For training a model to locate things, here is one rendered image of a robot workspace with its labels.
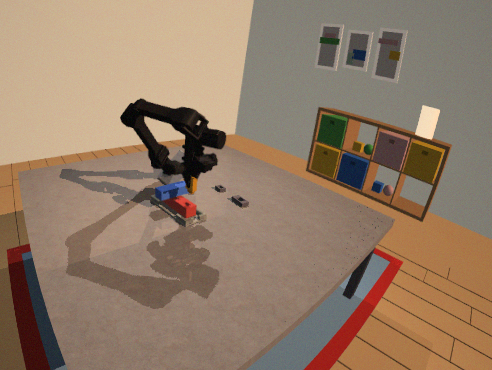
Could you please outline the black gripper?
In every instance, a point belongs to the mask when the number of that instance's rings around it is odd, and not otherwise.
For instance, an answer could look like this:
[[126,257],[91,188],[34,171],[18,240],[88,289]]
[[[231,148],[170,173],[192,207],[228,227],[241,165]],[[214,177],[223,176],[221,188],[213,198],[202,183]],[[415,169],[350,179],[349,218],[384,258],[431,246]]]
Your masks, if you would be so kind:
[[[184,163],[179,163],[178,161],[169,161],[165,163],[165,171],[169,171],[173,175],[181,174],[182,177],[185,181],[185,184],[187,188],[190,188],[191,184],[191,176],[195,178],[199,178],[200,174],[202,173],[195,165],[193,167],[189,166],[189,161],[191,158],[191,154],[193,152],[196,152],[196,154],[200,153],[200,150],[204,150],[205,148],[202,147],[202,145],[189,145],[189,144],[184,144],[182,145],[182,148],[185,149],[185,156],[182,157],[182,160]],[[203,151],[202,150],[202,151]]]

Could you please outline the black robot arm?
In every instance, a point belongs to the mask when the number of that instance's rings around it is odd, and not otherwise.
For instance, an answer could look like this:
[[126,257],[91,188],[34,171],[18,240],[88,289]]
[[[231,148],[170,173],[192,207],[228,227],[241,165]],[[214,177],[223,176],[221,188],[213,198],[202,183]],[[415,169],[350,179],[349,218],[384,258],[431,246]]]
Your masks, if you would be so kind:
[[[121,122],[126,127],[131,127],[141,138],[141,141],[147,147],[151,160],[151,166],[154,169],[161,169],[164,174],[171,175],[169,171],[165,171],[165,163],[171,161],[168,158],[169,150],[164,145],[158,144],[154,135],[149,131],[144,122],[144,117],[149,117],[153,120],[159,120],[164,123],[169,123],[173,129],[185,135],[185,143],[189,145],[202,145],[210,148],[222,149],[226,134],[218,129],[208,128],[209,121],[204,118],[195,109],[187,107],[178,107],[176,109],[161,106],[151,102],[146,102],[145,99],[136,100],[130,103],[121,115]],[[201,121],[197,125],[198,121]],[[203,149],[202,149],[203,150]],[[216,154],[205,154],[204,150],[200,150],[199,154],[193,152],[189,161],[189,166],[197,167],[202,173],[212,170],[216,164]]]

